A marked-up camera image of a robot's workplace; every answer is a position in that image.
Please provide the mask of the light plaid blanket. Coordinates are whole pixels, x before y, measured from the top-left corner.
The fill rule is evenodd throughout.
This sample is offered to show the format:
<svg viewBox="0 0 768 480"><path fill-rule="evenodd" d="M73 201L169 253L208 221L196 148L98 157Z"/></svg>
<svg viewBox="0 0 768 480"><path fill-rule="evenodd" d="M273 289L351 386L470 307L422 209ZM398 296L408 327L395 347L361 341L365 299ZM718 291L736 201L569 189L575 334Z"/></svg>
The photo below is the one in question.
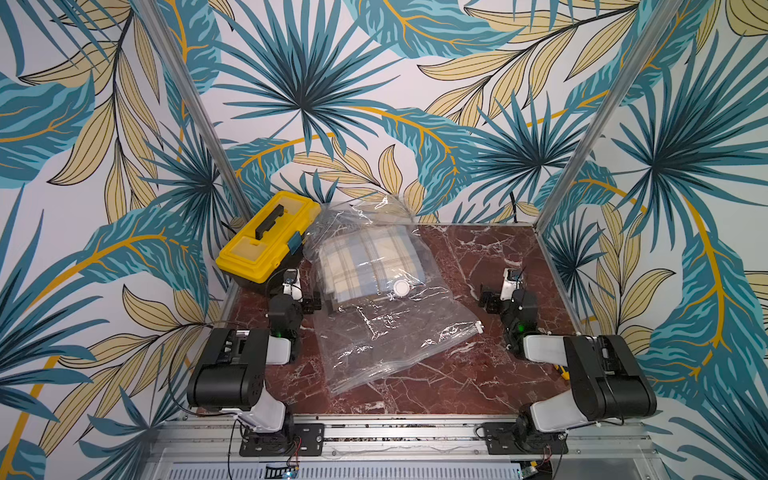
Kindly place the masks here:
<svg viewBox="0 0 768 480"><path fill-rule="evenodd" d="M402 225L365 227L319 246L324 293L337 303L393 295L392 284L408 280L411 292L426 283L415 237Z"/></svg>

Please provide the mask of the clear plastic vacuum bag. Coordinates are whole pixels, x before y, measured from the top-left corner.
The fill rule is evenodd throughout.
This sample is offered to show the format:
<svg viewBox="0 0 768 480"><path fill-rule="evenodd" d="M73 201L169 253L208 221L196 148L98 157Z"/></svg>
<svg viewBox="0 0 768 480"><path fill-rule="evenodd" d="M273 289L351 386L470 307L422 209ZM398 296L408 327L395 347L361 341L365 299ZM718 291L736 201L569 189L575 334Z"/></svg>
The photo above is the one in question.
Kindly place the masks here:
<svg viewBox="0 0 768 480"><path fill-rule="evenodd" d="M426 283L403 298L381 295L337 303L326 295L318 270L321 243L365 227L390 225L402 225L414 235ZM304 255L313 290L322 298L314 330L332 395L409 369L483 331L477 316L444 280L415 217L392 196L324 207L307 230Z"/></svg>

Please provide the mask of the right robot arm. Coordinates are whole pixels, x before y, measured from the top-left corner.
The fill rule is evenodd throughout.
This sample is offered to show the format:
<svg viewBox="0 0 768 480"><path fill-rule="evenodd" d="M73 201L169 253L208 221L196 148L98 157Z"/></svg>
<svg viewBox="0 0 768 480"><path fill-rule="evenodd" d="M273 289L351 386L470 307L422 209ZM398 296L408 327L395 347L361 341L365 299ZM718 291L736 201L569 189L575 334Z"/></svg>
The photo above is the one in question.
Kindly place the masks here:
<svg viewBox="0 0 768 480"><path fill-rule="evenodd" d="M571 430L656 413L656 395L622 336L542 333L537 297L524 289L485 290L478 304L499 316L513 356L563 367L569 375L568 390L523 406L515 421L482 424L480 438L489 454L564 454Z"/></svg>

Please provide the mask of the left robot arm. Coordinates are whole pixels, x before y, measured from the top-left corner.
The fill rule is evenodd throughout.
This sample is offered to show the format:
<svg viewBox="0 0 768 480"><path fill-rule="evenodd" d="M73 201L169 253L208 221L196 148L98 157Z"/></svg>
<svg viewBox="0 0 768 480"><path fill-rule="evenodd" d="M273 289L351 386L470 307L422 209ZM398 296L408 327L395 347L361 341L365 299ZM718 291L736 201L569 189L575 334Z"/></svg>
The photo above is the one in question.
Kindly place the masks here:
<svg viewBox="0 0 768 480"><path fill-rule="evenodd" d="M318 457L325 426L297 425L287 405L267 390L269 366L287 365L300 353L300 326L322 306L317 295L296 300L278 294L268 302L267 328L215 328L186 389L190 406L231 416L242 427L242 457Z"/></svg>

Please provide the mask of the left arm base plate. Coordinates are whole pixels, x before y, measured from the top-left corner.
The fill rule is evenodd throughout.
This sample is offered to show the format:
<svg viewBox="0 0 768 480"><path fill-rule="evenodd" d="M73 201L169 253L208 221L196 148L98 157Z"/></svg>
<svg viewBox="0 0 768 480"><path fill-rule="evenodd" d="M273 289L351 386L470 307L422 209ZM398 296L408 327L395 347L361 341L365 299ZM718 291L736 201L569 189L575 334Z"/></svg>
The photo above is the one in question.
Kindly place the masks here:
<svg viewBox="0 0 768 480"><path fill-rule="evenodd" d="M302 423L285 425L275 433L246 433L242 439L239 455L246 458L319 457L323 451L325 425L323 423Z"/></svg>

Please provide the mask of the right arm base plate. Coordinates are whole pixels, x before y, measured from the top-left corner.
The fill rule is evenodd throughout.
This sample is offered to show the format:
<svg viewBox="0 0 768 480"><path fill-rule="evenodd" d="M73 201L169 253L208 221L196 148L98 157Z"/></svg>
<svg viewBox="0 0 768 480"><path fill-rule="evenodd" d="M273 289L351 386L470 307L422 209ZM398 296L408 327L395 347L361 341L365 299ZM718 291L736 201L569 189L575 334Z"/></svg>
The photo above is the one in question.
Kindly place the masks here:
<svg viewBox="0 0 768 480"><path fill-rule="evenodd" d="M559 455L568 452L563 432L543 433L516 422L485 422L479 437L489 455Z"/></svg>

